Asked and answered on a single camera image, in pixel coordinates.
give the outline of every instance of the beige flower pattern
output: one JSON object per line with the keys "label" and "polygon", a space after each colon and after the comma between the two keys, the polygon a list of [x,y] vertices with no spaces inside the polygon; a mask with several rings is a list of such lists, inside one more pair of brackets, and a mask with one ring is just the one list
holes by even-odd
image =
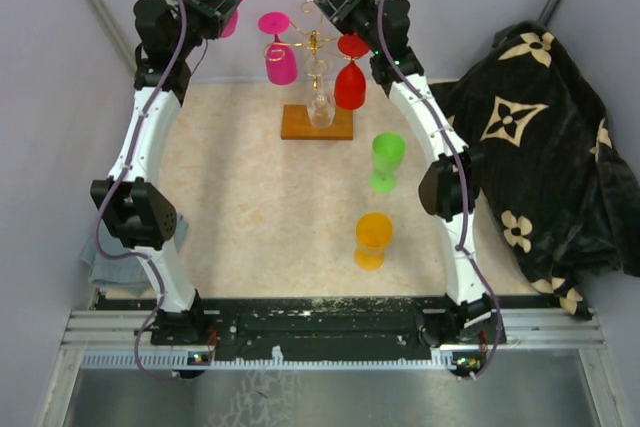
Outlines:
{"label": "beige flower pattern", "polygon": [[503,53],[498,60],[506,60],[519,55],[531,54],[534,59],[545,67],[551,65],[551,54],[549,54],[549,51],[551,50],[551,42],[554,41],[554,37],[550,32],[543,34],[542,38],[533,32],[520,34],[520,38],[524,43],[511,47]]}
{"label": "beige flower pattern", "polygon": [[501,216],[502,223],[506,227],[504,238],[511,247],[519,245],[528,253],[531,250],[531,241],[526,238],[533,231],[533,224],[524,216],[516,217],[510,210],[505,210]]}
{"label": "beige flower pattern", "polygon": [[609,137],[609,130],[604,128],[604,119],[600,121],[600,125],[598,125],[598,135],[596,137],[596,145],[589,149],[589,152],[595,154],[596,162],[598,162],[598,157],[600,154],[600,144],[604,144],[608,146],[610,149],[613,149],[611,145],[611,137]]}
{"label": "beige flower pattern", "polygon": [[511,142],[516,147],[520,147],[522,134],[531,119],[548,107],[546,104],[509,102],[496,96],[493,112],[480,140],[503,139]]}

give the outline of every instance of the clear glass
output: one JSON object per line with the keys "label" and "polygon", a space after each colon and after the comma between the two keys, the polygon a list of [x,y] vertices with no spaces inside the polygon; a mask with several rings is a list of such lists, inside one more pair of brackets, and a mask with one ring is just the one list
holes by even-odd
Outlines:
{"label": "clear glass", "polygon": [[333,96],[324,87],[322,76],[314,77],[313,87],[307,100],[309,120],[316,129],[326,129],[336,116],[336,105]]}

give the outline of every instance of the green goblet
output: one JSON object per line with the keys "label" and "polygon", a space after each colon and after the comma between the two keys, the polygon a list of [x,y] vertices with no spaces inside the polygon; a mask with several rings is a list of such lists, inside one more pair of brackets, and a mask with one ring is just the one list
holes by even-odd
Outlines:
{"label": "green goblet", "polygon": [[401,135],[384,132],[373,139],[372,147],[375,172],[369,177],[369,185],[376,192],[391,192],[396,186],[393,172],[400,167],[407,144]]}

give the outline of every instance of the floor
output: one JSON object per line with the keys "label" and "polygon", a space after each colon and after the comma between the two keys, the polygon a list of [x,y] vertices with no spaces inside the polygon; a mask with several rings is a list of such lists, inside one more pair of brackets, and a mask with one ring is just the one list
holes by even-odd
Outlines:
{"label": "floor", "polygon": [[[163,157],[160,188],[189,222],[180,258],[202,297],[439,295],[445,272],[436,221],[420,206],[427,165],[404,117],[369,85],[353,141],[283,141],[282,106],[304,103],[310,84],[192,85]],[[407,141],[397,187],[368,185],[371,142]],[[358,219],[387,214],[394,238],[384,265],[353,262]],[[480,199],[479,264],[499,294],[535,291]],[[130,297],[111,290],[109,298]],[[151,290],[144,297],[152,297]]]}
{"label": "floor", "polygon": [[590,396],[574,351],[504,351],[477,383],[446,371],[253,370],[163,384],[82,370],[64,425],[589,427],[600,425]]}

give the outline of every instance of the cable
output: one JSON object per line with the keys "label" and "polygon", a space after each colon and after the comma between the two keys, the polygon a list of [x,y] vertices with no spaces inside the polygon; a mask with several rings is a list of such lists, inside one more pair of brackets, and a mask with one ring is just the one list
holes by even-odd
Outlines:
{"label": "cable", "polygon": [[202,51],[202,55],[200,56],[200,60],[198,60],[198,62],[196,63],[196,66],[193,68],[193,72],[191,72],[191,76],[193,76],[193,74],[196,73],[196,70],[198,70],[198,67],[200,67],[200,64],[204,60],[204,56],[207,55],[207,50],[208,49],[209,49],[209,39],[205,39],[205,41],[204,41],[204,50]]}
{"label": "cable", "polygon": [[484,374],[484,372],[486,372],[487,368],[491,364],[491,361],[493,360],[493,357],[494,357],[494,355],[496,353],[496,350],[497,350],[497,347],[498,347],[498,343],[500,342],[500,337],[502,335],[502,329],[503,329],[503,326],[502,326],[502,311],[500,310],[500,302],[498,300],[497,295],[495,294],[495,292],[493,291],[493,289],[489,285],[489,282],[487,282],[487,279],[484,277],[484,275],[482,275],[482,272],[480,271],[480,268],[478,267],[478,264],[476,263],[475,259],[472,258],[471,253],[464,246],[465,241],[467,240],[467,231],[468,231],[468,227],[469,227],[469,194],[468,194],[468,190],[467,190],[467,186],[468,186],[467,178],[466,178],[466,175],[465,175],[465,172],[464,172],[464,168],[462,166],[462,160],[460,159],[460,156],[456,152],[456,149],[455,149],[455,147],[453,145],[453,142],[451,142],[451,139],[447,135],[447,132],[444,129],[443,123],[440,121],[440,117],[438,116],[435,107],[433,105],[431,105],[431,103],[429,102],[429,100],[427,98],[422,96],[420,91],[402,73],[400,68],[395,64],[394,59],[391,56],[391,52],[389,52],[389,47],[387,46],[387,42],[386,42],[385,37],[384,37],[384,23],[383,23],[384,1],[385,0],[379,0],[379,2],[378,2],[378,12],[377,12],[377,22],[376,22],[378,33],[380,35],[380,46],[382,48],[382,51],[384,52],[385,57],[389,61],[389,65],[391,65],[391,67],[393,68],[393,70],[395,71],[397,76],[400,78],[400,80],[402,80],[402,82],[407,86],[407,88],[419,100],[421,100],[422,103],[427,107],[427,109],[429,110],[429,113],[431,114],[431,116],[433,117],[433,120],[436,123],[436,126],[438,127],[438,131],[440,132],[440,135],[442,135],[442,139],[444,140],[444,143],[447,145],[447,147],[449,148],[449,150],[453,154],[453,160],[454,160],[454,162],[456,164],[456,167],[458,169],[458,176],[460,177],[460,186],[462,187],[462,231],[460,232],[460,241],[459,241],[458,245],[455,246],[455,248],[456,248],[456,250],[458,250],[459,252],[464,253],[467,256],[467,259],[469,259],[469,262],[471,263],[471,267],[473,267],[473,270],[476,273],[476,275],[478,276],[478,278],[480,279],[480,281],[482,282],[482,285],[484,285],[485,289],[487,289],[487,292],[489,293],[489,296],[491,297],[491,301],[493,302],[493,305],[494,305],[494,307],[496,309],[496,317],[497,317],[497,322],[498,322],[497,325],[496,325],[496,338],[495,338],[495,340],[493,342],[493,346],[491,347],[491,352],[489,353],[489,357],[487,358],[487,362],[480,368],[480,370],[478,371],[478,373],[475,376],[470,377],[473,380],[476,380],[482,374]]}
{"label": "cable", "polygon": [[145,330],[149,328],[153,319],[155,318],[158,311],[162,308],[162,305],[164,304],[164,300],[166,296],[164,280],[162,279],[162,276],[158,271],[158,267],[153,262],[153,259],[148,255],[141,254],[139,252],[127,252],[125,254],[112,255],[112,254],[109,254],[108,252],[105,252],[105,250],[102,248],[102,245],[100,244],[100,222],[102,222],[102,217],[104,216],[104,213],[107,209],[107,206],[109,205],[109,202],[111,202],[111,199],[113,198],[116,191],[118,190],[118,187],[120,187],[120,185],[122,184],[130,168],[131,161],[133,159],[133,154],[135,152],[136,144],[138,142],[138,137],[140,136],[140,131],[142,130],[142,123],[144,122],[146,114],[151,108],[153,101],[156,99],[156,97],[162,90],[162,87],[166,82],[167,77],[169,76],[169,73],[173,69],[173,66],[175,65],[176,61],[178,60],[178,56],[180,55],[182,46],[184,45],[185,37],[187,35],[187,23],[186,23],[187,12],[185,9],[184,1],[183,0],[177,0],[177,1],[178,1],[178,10],[180,12],[180,36],[178,37],[178,43],[176,44],[176,48],[173,51],[173,55],[171,56],[171,59],[169,60],[169,63],[167,64],[166,69],[164,70],[164,72],[162,73],[162,76],[160,77],[160,80],[158,81],[158,85],[156,85],[156,87],[153,89],[153,92],[151,93],[151,95],[145,102],[144,106],[142,107],[142,111],[140,112],[138,121],[136,122],[136,125],[133,129],[133,134],[131,136],[131,141],[129,143],[127,155],[124,160],[124,166],[122,168],[122,172],[120,172],[120,175],[118,175],[115,182],[111,185],[111,188],[107,192],[107,195],[105,195],[104,200],[100,204],[100,207],[98,209],[98,219],[96,221],[96,225],[94,228],[94,241],[96,244],[96,250],[100,253],[100,255],[110,260],[121,260],[126,258],[137,257],[140,260],[146,261],[149,264],[149,267],[151,268],[151,271],[153,272],[153,275],[156,278],[156,281],[158,283],[158,289],[160,290],[158,302],[156,303],[156,306],[151,311],[151,313],[149,313],[149,315],[145,318],[144,322],[142,323],[142,326],[140,327],[140,330],[138,330],[138,334],[136,335],[136,340],[133,344],[133,355],[134,355],[136,366],[138,367],[138,369],[148,377],[154,380],[157,380],[159,382],[173,382],[177,379],[176,378],[168,379],[164,377],[158,377],[152,374],[151,372],[149,372],[147,369],[145,369],[144,366],[142,365],[142,361],[140,360],[139,350],[140,350],[140,341],[142,339],[142,334],[144,333]]}

